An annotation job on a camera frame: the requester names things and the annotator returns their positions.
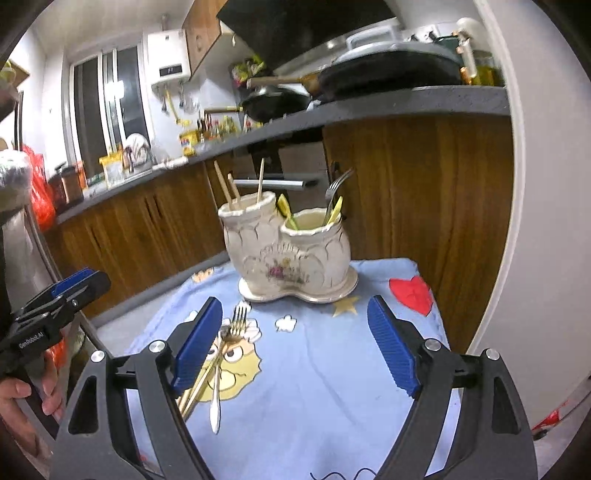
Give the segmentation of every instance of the window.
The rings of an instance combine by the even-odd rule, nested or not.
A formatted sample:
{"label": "window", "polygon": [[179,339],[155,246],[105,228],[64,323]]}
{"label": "window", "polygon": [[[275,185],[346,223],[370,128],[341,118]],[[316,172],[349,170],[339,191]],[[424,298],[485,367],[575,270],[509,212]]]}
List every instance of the window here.
{"label": "window", "polygon": [[148,137],[140,88],[138,47],[99,53],[72,66],[72,133],[86,178],[102,173],[99,162],[131,134]]}

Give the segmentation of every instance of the countertop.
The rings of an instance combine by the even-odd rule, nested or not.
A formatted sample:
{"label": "countertop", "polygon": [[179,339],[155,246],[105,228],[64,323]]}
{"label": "countertop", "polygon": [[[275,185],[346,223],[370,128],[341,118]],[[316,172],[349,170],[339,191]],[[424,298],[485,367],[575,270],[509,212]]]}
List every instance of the countertop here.
{"label": "countertop", "polygon": [[[434,113],[476,113],[510,116],[509,100],[502,87],[436,86],[374,93],[348,100],[320,105],[310,111],[297,112],[274,120],[246,134],[214,143],[210,148],[189,158],[193,165],[252,144],[289,136],[293,132],[323,127],[351,120],[397,115]],[[150,181],[167,170],[142,174],[112,189],[99,193],[58,215],[56,225],[75,217],[98,203],[137,185]]]}

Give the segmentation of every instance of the white appliance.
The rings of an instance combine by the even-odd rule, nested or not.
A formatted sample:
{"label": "white appliance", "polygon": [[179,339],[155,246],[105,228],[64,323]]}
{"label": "white appliance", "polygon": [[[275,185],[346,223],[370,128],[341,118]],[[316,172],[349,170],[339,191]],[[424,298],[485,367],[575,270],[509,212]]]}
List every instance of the white appliance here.
{"label": "white appliance", "polygon": [[177,85],[191,77],[187,36],[184,30],[166,30],[147,35],[148,81],[153,89]]}

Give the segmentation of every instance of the blue tablecloth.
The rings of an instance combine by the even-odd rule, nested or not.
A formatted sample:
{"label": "blue tablecloth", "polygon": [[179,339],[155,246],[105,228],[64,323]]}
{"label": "blue tablecloth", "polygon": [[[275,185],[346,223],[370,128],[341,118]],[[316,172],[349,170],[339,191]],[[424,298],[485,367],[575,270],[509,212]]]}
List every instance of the blue tablecloth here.
{"label": "blue tablecloth", "polygon": [[[352,479],[361,468],[377,471],[384,462],[412,399],[395,385],[368,328],[368,300],[382,295],[396,316],[413,322],[425,338],[448,343],[435,303],[423,316],[402,305],[389,289],[390,278],[419,275],[414,262],[396,258],[352,266],[359,284],[335,304],[312,305],[293,298],[252,304],[245,338],[222,362],[218,435],[210,426],[209,387],[187,421],[218,480],[304,480],[333,471]],[[230,318],[242,300],[238,280],[230,265],[216,268],[199,283],[190,278],[128,353],[168,338],[209,296],[222,302],[224,316]],[[155,462],[137,392],[128,396],[140,451]],[[445,464],[459,407],[455,391],[429,473]],[[371,478],[368,471],[359,475],[359,480]]]}

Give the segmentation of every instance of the tile floor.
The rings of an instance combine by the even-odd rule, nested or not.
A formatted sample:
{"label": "tile floor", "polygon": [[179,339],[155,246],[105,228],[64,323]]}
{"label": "tile floor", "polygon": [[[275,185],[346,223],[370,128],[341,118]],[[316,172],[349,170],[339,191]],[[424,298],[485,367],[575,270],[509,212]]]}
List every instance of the tile floor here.
{"label": "tile floor", "polygon": [[[123,355],[136,335],[145,329],[153,315],[176,290],[174,288],[99,328],[99,337],[111,353],[115,356]],[[573,393],[570,404],[573,406],[578,404],[589,391],[591,391],[591,380],[585,381]],[[534,442],[538,462],[538,477],[540,479],[562,455],[590,409],[591,396],[568,418],[550,430],[544,438]]]}

